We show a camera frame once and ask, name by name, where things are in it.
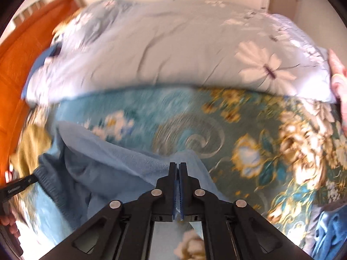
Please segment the person left hand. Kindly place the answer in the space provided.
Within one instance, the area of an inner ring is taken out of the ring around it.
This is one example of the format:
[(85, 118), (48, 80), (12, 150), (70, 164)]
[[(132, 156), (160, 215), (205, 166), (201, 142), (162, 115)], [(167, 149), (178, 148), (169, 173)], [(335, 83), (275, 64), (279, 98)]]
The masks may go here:
[(16, 225), (16, 218), (13, 213), (0, 216), (1, 224), (9, 228), (9, 232), (16, 238), (21, 236), (19, 229)]

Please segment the person right hand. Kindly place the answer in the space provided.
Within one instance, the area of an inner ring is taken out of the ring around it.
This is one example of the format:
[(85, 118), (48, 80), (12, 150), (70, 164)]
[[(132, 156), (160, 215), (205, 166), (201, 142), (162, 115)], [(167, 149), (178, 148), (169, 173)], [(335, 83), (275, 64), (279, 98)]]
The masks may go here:
[(342, 119), (342, 130), (346, 135), (346, 109), (347, 109), (347, 80), (346, 67), (342, 64), (336, 53), (328, 50), (328, 64), (331, 69), (331, 87), (334, 95), (340, 101), (340, 114)]

